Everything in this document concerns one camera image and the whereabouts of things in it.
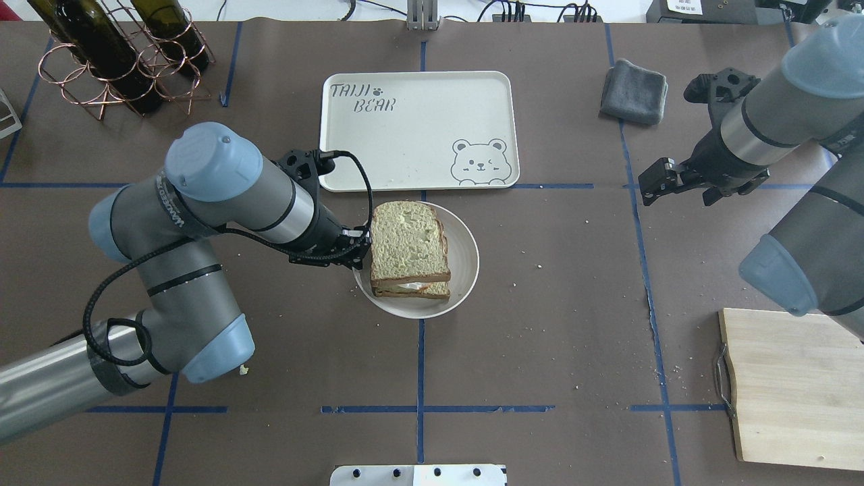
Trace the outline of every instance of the bear drawing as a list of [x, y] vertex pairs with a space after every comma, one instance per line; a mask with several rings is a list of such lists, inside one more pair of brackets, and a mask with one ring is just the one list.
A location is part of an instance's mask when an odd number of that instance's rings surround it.
[[493, 138], [488, 144], [471, 144], [467, 140], [456, 140], [453, 152], [456, 158], [450, 174], [461, 186], [504, 185], [512, 173], [504, 152], [507, 144]]

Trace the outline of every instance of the blue joint cap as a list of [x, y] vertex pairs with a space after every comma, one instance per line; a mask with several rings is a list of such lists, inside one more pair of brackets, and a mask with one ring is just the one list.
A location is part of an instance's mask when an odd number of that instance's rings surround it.
[[763, 235], [741, 262], [738, 274], [793, 316], [803, 316], [819, 305], [801, 266], [770, 234]]
[[864, 97], [864, 16], [826, 22], [780, 63], [783, 76], [807, 93], [831, 99]]
[[90, 230], [90, 239], [93, 243], [102, 250], [108, 258], [116, 260], [120, 263], [129, 263], [132, 260], [128, 259], [120, 248], [117, 242], [114, 241], [114, 234], [111, 232], [111, 210], [114, 208], [114, 201], [117, 196], [127, 186], [123, 186], [109, 195], [102, 201], [99, 201], [93, 209], [90, 210], [90, 218], [87, 221], [87, 228]]
[[246, 315], [240, 314], [192, 358], [182, 373], [192, 383], [203, 383], [238, 368], [254, 352], [255, 343]]
[[165, 156], [165, 175], [181, 194], [197, 201], [227, 201], [261, 176], [258, 148], [216, 122], [192, 125]]

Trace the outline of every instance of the silver metal tube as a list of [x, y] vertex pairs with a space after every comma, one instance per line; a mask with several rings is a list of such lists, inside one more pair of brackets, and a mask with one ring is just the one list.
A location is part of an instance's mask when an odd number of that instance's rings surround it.
[[[111, 351], [120, 358], [141, 354], [135, 330], [115, 327]], [[139, 385], [162, 376], [149, 363], [120, 367]], [[0, 368], [0, 444], [108, 400], [90, 365], [83, 336]]]

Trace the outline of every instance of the wine bottle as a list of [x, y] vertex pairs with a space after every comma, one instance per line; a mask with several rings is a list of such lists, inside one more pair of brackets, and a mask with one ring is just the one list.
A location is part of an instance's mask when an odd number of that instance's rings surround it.
[[[199, 39], [198, 34], [189, 27], [189, 20], [177, 0], [131, 1], [135, 10], [138, 11], [138, 15], [144, 21], [144, 25], [147, 26], [153, 36], [173, 41], [160, 43], [160, 48], [169, 61], [175, 61], [175, 64], [179, 64], [183, 60], [183, 52], [185, 51], [186, 57], [200, 72], [207, 68], [210, 61], [204, 51], [204, 44]], [[195, 75], [195, 71], [187, 65], [181, 67], [180, 73], [190, 78]]]
[[118, 32], [97, 0], [56, 0], [54, 15], [69, 39], [90, 61], [98, 76], [135, 111], [153, 112], [162, 104], [149, 69], [138, 60], [136, 50]]
[[[54, 0], [27, 0], [27, 3], [30, 4], [30, 7], [33, 7], [33, 10], [35, 10], [39, 17], [41, 17], [41, 19], [48, 25], [48, 28], [51, 29], [51, 34], [54, 35], [54, 39], [57, 39], [64, 44], [72, 43], [72, 41], [69, 40], [69, 35], [67, 35], [66, 31], [57, 23], [57, 18], [54, 16], [57, 2]], [[69, 51], [72, 52], [72, 56], [74, 56], [75, 60], [79, 64], [83, 65], [87, 63], [87, 59], [85, 59], [84, 55], [77, 47], [70, 47]]]

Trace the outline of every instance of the sandwich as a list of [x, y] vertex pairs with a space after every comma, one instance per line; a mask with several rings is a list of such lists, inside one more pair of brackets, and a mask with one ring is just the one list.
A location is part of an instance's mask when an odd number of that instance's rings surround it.
[[450, 298], [447, 238], [435, 209], [415, 201], [378, 205], [371, 272], [376, 297]]

